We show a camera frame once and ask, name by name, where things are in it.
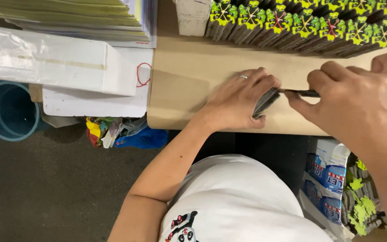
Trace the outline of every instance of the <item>right hand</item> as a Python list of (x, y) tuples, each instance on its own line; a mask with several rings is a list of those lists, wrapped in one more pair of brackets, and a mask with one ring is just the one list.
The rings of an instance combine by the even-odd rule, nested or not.
[(320, 102), (309, 104), (286, 92), (289, 105), (344, 143), (361, 159), (387, 155), (387, 54), (372, 60), (371, 71), (330, 61), (307, 77)]

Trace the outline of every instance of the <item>left hand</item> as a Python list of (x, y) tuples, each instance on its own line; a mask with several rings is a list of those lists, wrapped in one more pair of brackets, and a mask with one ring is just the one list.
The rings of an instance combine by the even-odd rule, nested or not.
[(212, 93), (191, 122), (204, 125), (211, 133), (224, 129), (261, 129), (266, 117), (252, 117), (256, 103), (268, 90), (280, 85), (280, 80), (263, 67), (242, 71)]

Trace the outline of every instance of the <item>white t-shirt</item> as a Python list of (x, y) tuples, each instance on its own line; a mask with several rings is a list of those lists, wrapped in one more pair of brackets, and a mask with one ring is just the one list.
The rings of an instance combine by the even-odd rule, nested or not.
[(304, 218), (275, 173), (241, 155), (212, 156), (193, 165), (169, 204), (159, 242), (330, 242)]

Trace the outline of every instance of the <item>bucket rim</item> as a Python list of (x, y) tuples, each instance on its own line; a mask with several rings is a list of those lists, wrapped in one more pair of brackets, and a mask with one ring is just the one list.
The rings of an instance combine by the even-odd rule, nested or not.
[[(15, 85), (15, 86), (18, 86), (18, 87), (21, 87), (23, 90), (25, 90), (28, 94), (29, 94), (29, 89), (26, 88), (23, 84), (21, 83), (17, 83), (17, 82), (11, 82), (11, 81), (1, 81), (0, 82), (0, 86), (2, 85)], [(7, 138), (5, 136), (2, 136), (0, 135), (0, 138), (3, 139), (3, 140), (7, 140), (7, 141), (21, 141), (21, 140), (24, 140), (26, 138), (28, 138), (29, 136), (31, 136), (35, 129), (37, 128), (38, 126), (38, 123), (40, 122), (40, 108), (38, 107), (38, 104), (36, 102), (34, 102), (35, 104), (35, 124), (34, 126), (31, 128), (31, 130), (29, 131), (29, 133), (27, 133), (26, 135), (22, 136), (22, 137), (19, 137), (19, 138)]]

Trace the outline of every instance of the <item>hand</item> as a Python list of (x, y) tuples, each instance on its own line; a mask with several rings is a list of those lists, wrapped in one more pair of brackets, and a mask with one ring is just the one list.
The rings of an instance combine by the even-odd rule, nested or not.
[(293, 109), (362, 159), (387, 151), (387, 54), (372, 60), (371, 71), (327, 62), (307, 81), (320, 102), (312, 105), (287, 92)]
[(266, 117), (252, 118), (253, 110), (259, 98), (273, 86), (280, 87), (280, 81), (263, 67), (242, 71), (212, 93), (207, 104), (195, 114), (191, 122), (205, 125), (210, 132), (223, 129), (261, 129)]

